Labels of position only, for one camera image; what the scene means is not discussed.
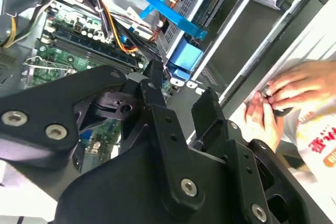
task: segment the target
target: silver screw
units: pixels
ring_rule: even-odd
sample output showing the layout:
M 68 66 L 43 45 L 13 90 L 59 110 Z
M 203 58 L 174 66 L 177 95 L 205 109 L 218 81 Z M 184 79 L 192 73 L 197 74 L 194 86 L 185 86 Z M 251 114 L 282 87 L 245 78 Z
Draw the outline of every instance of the silver screw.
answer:
M 262 142 L 259 142 L 259 146 L 260 146 L 261 148 L 263 148 L 264 150 L 266 150 L 266 146 L 265 146 Z
M 7 111 L 1 117 L 2 122 L 9 126 L 21 126 L 28 121 L 28 117 L 21 111 Z
M 67 136 L 68 131 L 62 125 L 52 124 L 46 128 L 46 134 L 48 138 L 51 138 L 54 140 L 62 140 L 63 138 Z
M 151 82 L 148 83 L 148 86 L 151 87 L 151 88 L 153 88 L 153 89 L 156 89 L 156 86 L 153 83 L 151 83 Z
M 116 78 L 120 77 L 120 74 L 118 74 L 117 72 L 111 72 L 111 75 Z
M 267 215 L 265 211 L 257 204 L 252 204 L 251 206 L 253 215 L 260 220 L 262 223 L 267 221 Z
M 195 183 L 188 178 L 181 180 L 181 188 L 182 191 L 190 197 L 195 197 L 197 195 L 197 187 Z
M 235 130 L 238 129 L 237 124 L 235 124 L 234 122 L 230 122 L 230 125 L 232 126 L 232 128 L 234 128 Z

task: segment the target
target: person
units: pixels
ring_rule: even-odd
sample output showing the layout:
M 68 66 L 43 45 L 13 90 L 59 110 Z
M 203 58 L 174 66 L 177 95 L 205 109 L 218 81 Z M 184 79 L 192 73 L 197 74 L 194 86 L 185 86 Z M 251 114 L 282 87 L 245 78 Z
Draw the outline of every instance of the person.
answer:
M 249 105 L 243 104 L 245 130 L 274 152 L 280 140 L 296 145 L 316 178 L 309 183 L 313 190 L 304 188 L 336 223 L 336 61 L 305 62 L 268 84 L 267 99 L 258 91 Z M 286 108 L 293 109 L 284 118 L 274 116 L 273 109 Z

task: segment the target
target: motherboard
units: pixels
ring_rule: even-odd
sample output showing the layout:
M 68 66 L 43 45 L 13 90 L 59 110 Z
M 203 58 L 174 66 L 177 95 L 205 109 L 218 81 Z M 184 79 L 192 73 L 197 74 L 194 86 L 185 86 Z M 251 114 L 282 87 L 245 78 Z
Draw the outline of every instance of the motherboard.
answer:
M 106 38 L 101 21 L 84 9 L 54 1 L 48 10 L 42 37 L 36 41 L 37 53 L 24 63 L 25 88 L 37 86 L 70 74 L 101 65 L 110 65 L 124 74 L 142 73 L 149 61 L 141 52 L 126 53 L 113 37 Z M 177 89 L 163 76 L 162 93 L 167 101 Z M 106 119 L 101 125 L 80 135 L 85 154 L 99 165 L 110 159 L 120 139 L 120 122 Z

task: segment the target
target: yellow wire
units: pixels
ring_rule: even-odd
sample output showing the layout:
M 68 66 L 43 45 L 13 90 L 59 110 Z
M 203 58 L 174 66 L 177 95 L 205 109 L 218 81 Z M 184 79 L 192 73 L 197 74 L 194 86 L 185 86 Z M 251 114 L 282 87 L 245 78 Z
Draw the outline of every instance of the yellow wire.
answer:
M 11 46 L 11 44 L 13 43 L 15 39 L 15 35 L 16 35 L 16 22 L 15 22 L 15 18 L 12 17 L 12 30 L 10 31 L 10 36 L 8 38 L 6 45 L 4 45 L 5 48 L 8 48 Z
M 131 49 L 131 50 L 128 50 L 124 47 L 124 45 L 120 42 L 120 39 L 119 39 L 119 36 L 118 36 L 118 33 L 117 33 L 117 29 L 114 25 L 114 22 L 113 22 L 113 19 L 111 17 L 111 14 L 109 12 L 109 10 L 107 9 L 106 5 L 101 2 L 103 8 L 105 9 L 106 13 L 108 14 L 108 17 L 109 17 L 109 21 L 110 21 L 110 24 L 111 24 L 111 27 L 112 27 L 112 30 L 113 30 L 113 34 L 114 34 L 114 37 L 115 37 L 115 40 L 117 41 L 119 47 L 121 48 L 121 50 L 123 50 L 124 52 L 135 52 L 137 51 L 137 48 L 134 48 L 134 49 Z

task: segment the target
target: finger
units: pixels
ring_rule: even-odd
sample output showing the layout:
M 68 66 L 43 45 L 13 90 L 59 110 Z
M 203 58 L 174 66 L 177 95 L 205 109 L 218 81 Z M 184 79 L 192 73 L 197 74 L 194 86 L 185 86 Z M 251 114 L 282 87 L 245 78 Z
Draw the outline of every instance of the finger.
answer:
M 255 109 L 256 109 L 256 106 L 253 105 L 253 104 L 250 104 L 250 106 L 247 108 L 246 116 L 245 116 L 247 126 L 251 125 L 252 115 L 253 115 Z
M 269 103 L 278 102 L 290 97 L 295 97 L 306 91 L 318 90 L 321 88 L 320 82 L 317 79 L 306 78 L 301 81 L 296 81 L 286 85 L 283 89 L 279 90 L 272 97 L 268 99 Z
M 256 108 L 254 109 L 254 112 L 251 117 L 252 127 L 258 130 L 264 129 L 264 123 L 263 123 L 263 117 L 264 117 L 264 106 L 262 103 L 259 103 L 256 105 Z
M 260 91 L 257 91 L 252 100 L 251 100 L 251 103 L 254 104 L 254 105 L 257 105 L 259 102 L 260 102 L 260 99 L 262 98 L 263 96 L 261 95 L 261 92 Z
M 279 76 L 277 79 L 269 82 L 269 87 L 266 91 L 267 95 L 273 95 L 279 89 L 284 88 L 286 85 L 303 80 L 307 77 L 307 73 L 304 71 L 296 71 L 296 72 L 287 72 L 282 76 Z
M 273 109 L 269 103 L 264 103 L 264 125 L 265 131 L 274 129 L 276 126 Z
M 284 110 L 286 108 L 301 108 L 309 103 L 320 102 L 325 98 L 325 95 L 319 91 L 307 91 L 295 97 L 287 98 L 272 104 L 275 110 Z
M 247 111 L 247 105 L 245 102 L 243 102 L 240 106 L 239 106 L 239 118 L 243 118 L 244 123 L 246 124 L 246 111 Z

